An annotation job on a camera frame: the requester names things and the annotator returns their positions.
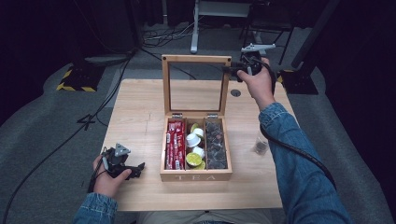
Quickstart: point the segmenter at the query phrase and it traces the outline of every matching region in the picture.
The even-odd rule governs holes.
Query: hand
[[[266,58],[262,58],[262,61],[269,64]],[[239,70],[236,74],[247,83],[248,92],[256,100],[260,111],[275,102],[274,95],[272,94],[271,76],[264,66],[260,73],[255,76],[248,75],[242,70]]]
[[[96,169],[97,164],[102,159],[99,155],[93,162],[93,170]],[[96,183],[93,188],[93,192],[98,194],[106,195],[107,197],[114,198],[117,191],[119,190],[120,184],[124,181],[132,171],[130,169],[124,170],[116,178],[111,177],[105,170],[105,166],[101,164],[97,174],[100,174],[96,178]]]

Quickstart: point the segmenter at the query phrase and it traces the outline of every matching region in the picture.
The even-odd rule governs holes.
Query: lid frame
[[[210,56],[210,55],[171,55],[164,54],[163,60],[163,102],[166,116],[172,116],[175,113],[182,113],[183,117],[203,116],[207,113],[218,113],[224,116],[225,105],[227,102],[227,91],[230,79],[229,73],[223,73],[221,78],[221,90],[219,98],[219,110],[172,110],[171,107],[171,86],[170,86],[170,66],[169,63],[222,63],[225,66],[231,66],[231,56]]]

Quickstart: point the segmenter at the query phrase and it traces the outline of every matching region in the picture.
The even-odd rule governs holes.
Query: forearm
[[[268,105],[260,113],[259,120],[269,135],[319,160],[318,153],[294,117],[281,104]],[[271,141],[270,148],[288,222],[351,222],[332,183],[314,163]]]
[[[89,193],[73,223],[114,223],[117,202],[105,195]]]

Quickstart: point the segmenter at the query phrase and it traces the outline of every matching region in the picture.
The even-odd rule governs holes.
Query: black chair
[[[279,64],[282,64],[293,30],[294,25],[292,23],[290,11],[280,1],[254,1],[250,5],[247,23],[243,27],[239,38],[241,38],[242,35],[245,36],[244,48],[247,43],[249,31],[279,34],[273,42],[274,44],[284,32],[289,32],[286,44],[284,46],[276,45],[277,47],[284,48],[279,61]]]

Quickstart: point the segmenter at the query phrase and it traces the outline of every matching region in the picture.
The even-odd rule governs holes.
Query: denim sleeve
[[[89,193],[78,209],[73,223],[114,223],[117,202],[105,195]]]
[[[259,120],[275,139],[320,160],[295,118],[280,103],[264,108]],[[352,223],[332,183],[314,163],[275,143],[269,144],[288,223]]]

